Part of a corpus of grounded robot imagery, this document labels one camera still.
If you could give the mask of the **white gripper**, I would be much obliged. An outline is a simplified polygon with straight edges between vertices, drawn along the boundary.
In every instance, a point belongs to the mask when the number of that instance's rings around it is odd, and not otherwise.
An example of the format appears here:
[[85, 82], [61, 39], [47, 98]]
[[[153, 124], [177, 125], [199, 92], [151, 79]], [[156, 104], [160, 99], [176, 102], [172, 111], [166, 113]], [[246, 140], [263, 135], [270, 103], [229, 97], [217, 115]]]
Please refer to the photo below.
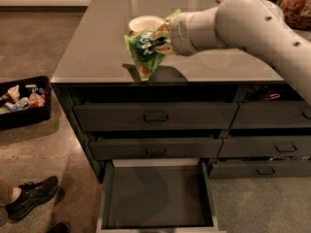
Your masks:
[[155, 47], [157, 53], [163, 55], [191, 56], [197, 53], [197, 49], [190, 40], [190, 22], [194, 13], [180, 13], [169, 21], [165, 21], [151, 36], [153, 41], [164, 38], [171, 40]]

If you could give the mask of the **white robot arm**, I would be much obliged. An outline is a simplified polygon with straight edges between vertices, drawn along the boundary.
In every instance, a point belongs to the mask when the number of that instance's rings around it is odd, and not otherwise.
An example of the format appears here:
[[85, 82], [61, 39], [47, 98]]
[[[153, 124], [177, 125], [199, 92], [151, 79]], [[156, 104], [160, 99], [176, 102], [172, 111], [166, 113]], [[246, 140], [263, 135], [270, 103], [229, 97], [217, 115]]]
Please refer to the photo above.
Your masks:
[[311, 104], [311, 42], [284, 22], [279, 7], [267, 0], [223, 0], [215, 8], [180, 13], [152, 35], [168, 42], [156, 50], [191, 56], [205, 50], [236, 48], [275, 68]]

